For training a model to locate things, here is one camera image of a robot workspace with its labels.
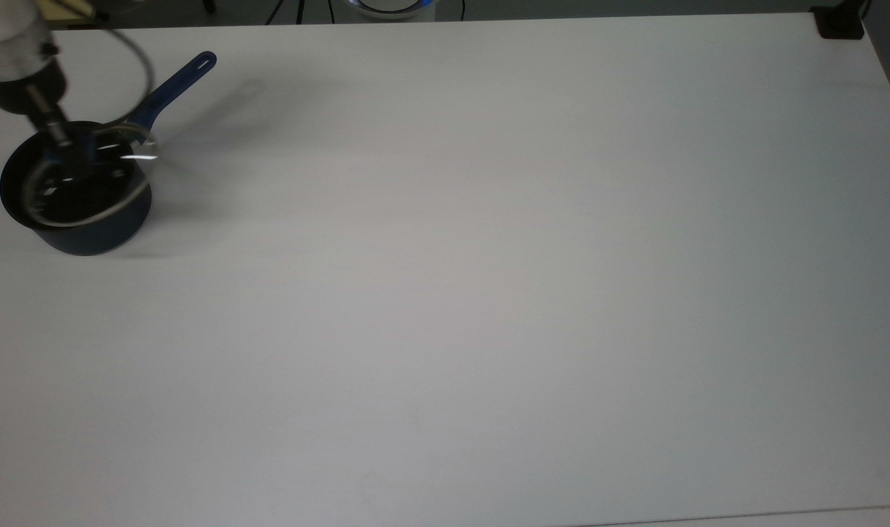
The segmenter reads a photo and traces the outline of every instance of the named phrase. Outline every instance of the white cylinder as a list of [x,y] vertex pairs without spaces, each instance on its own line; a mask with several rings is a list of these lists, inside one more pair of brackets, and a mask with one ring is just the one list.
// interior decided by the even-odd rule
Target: white cylinder
[[27,30],[37,17],[33,0],[0,0],[0,42]]
[[362,21],[435,21],[435,0],[409,0],[408,6],[401,10],[378,10],[371,7],[375,4],[381,7],[398,7],[394,1],[384,3],[379,0],[342,0],[349,9],[354,11],[354,16]]

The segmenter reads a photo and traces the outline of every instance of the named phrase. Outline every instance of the white object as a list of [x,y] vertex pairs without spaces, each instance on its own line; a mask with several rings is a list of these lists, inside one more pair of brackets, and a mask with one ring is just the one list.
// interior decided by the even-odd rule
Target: white object
[[[0,526],[890,504],[869,40],[810,14],[130,34],[160,79],[217,67],[157,123],[126,246],[68,257],[0,206]],[[73,118],[135,99],[108,36],[59,41]],[[0,111],[0,170],[29,133]]]
[[0,0],[0,42],[27,30],[37,17],[32,0]]
[[412,7],[413,4],[421,4],[422,0],[362,0],[365,6],[378,11],[401,11]]
[[645,527],[890,527],[890,508],[658,521]]
[[435,21],[436,0],[398,0],[362,2],[362,0],[341,0],[354,13],[355,20],[368,23],[388,23],[389,21]]

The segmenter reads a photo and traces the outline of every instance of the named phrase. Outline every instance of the gray floor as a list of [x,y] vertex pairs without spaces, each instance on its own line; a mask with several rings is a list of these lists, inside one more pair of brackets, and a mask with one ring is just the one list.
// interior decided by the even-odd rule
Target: gray floor
[[[205,11],[201,0],[151,0],[140,9],[116,15],[118,27],[255,26],[295,24],[300,0],[217,0],[217,12]],[[341,6],[344,0],[304,0],[302,23],[331,23],[328,2],[335,3],[335,21],[355,21]],[[712,13],[805,12],[814,4],[837,0],[465,0],[465,20],[688,15]],[[461,0],[439,0],[439,20],[458,20]],[[873,0],[866,19],[871,40],[890,80],[890,0]]]

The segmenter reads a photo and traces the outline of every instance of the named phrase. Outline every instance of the table surface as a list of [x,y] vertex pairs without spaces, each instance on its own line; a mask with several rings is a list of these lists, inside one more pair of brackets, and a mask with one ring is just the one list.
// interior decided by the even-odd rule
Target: table surface
[[890,508],[655,521],[645,527],[890,527]]
[[[130,31],[154,207],[0,206],[0,527],[890,504],[890,88],[809,14]],[[141,89],[57,34],[73,118]],[[0,111],[0,170],[30,133]]]

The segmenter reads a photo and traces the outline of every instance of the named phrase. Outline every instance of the black cable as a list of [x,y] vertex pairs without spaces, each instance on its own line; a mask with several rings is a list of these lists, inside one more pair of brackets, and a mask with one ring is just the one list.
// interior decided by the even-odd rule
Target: black cable
[[272,22],[272,19],[275,18],[275,14],[277,14],[279,12],[279,7],[281,7],[281,6],[282,6],[282,0],[279,0],[277,3],[275,3],[275,9],[272,10],[272,13],[270,13],[270,18],[266,19],[267,26]]
[[299,10],[295,11],[295,26],[302,25],[302,13],[305,13],[305,0],[299,0]]
[[145,51],[143,51],[143,48],[138,46],[136,42],[133,42],[129,37],[126,36],[126,34],[120,33],[119,31],[113,29],[113,27],[107,27],[102,20],[97,20],[96,17],[91,17],[83,11],[76,9],[76,7],[70,6],[70,4],[67,4],[66,2],[64,2],[64,0],[54,0],[54,3],[59,4],[59,6],[78,15],[83,19],[90,20],[91,23],[94,24],[94,27],[97,27],[97,29],[101,29],[103,31],[106,31],[107,33],[110,33],[111,36],[114,37],[114,39],[119,40],[121,43],[130,48],[130,51],[133,51],[133,54],[135,54],[136,58],[140,59],[140,63],[143,63],[143,70],[145,71],[146,75],[146,87],[143,91],[143,96],[136,103],[136,106],[133,106],[132,110],[127,111],[123,114],[123,116],[117,117],[113,121],[101,124],[100,127],[101,129],[106,129],[106,127],[112,127],[115,124],[120,124],[126,121],[128,118],[133,116],[133,114],[136,113],[136,111],[140,109],[141,106],[143,106],[143,103],[145,102],[147,97],[149,97],[149,94],[151,94],[151,92],[153,91],[153,87],[155,85],[155,72],[153,70],[152,61],[149,60],[149,56],[146,55]]

